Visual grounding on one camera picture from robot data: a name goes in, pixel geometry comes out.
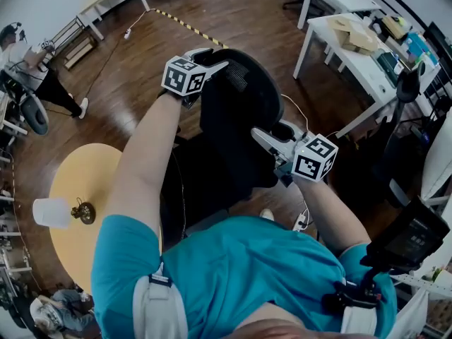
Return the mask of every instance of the black electronic device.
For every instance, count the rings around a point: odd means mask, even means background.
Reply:
[[[336,293],[323,296],[323,306],[334,313],[345,307],[377,307],[381,294],[375,292],[374,277],[391,271],[393,274],[417,270],[426,257],[433,254],[449,233],[447,223],[426,207],[419,198],[413,199],[402,213],[367,245],[367,255],[361,264],[371,269],[357,285],[335,282]]]

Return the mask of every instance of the device screen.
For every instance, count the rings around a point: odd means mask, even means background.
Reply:
[[[418,219],[414,219],[403,232],[389,242],[386,249],[414,263],[419,263],[439,239],[441,239],[440,236]]]

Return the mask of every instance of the black cap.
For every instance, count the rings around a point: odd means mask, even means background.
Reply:
[[[15,35],[17,29],[12,25],[5,26],[0,32],[0,44],[6,39],[8,35]]]

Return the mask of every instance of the black pants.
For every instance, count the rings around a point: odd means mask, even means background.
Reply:
[[[40,100],[46,100],[47,102],[66,108],[72,113],[72,117],[78,117],[82,114],[82,109],[66,92],[66,89],[64,89],[64,86],[61,85],[51,69],[49,69],[49,72],[35,94]]]

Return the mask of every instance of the hazard tape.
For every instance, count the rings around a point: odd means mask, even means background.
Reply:
[[[184,23],[182,20],[176,18],[175,16],[171,15],[170,13],[165,13],[164,11],[159,10],[158,8],[152,8],[151,11],[155,11],[156,13],[162,14],[163,16],[166,16],[169,19],[172,19],[174,21],[177,21],[180,25],[184,26],[185,28],[191,30],[192,32],[200,35],[204,39],[210,40],[213,44],[218,45],[219,47],[222,47],[223,49],[228,49],[229,47],[227,45],[224,45],[221,41],[208,36],[207,34],[204,34],[203,32],[199,31],[198,29],[195,29],[191,25]]]

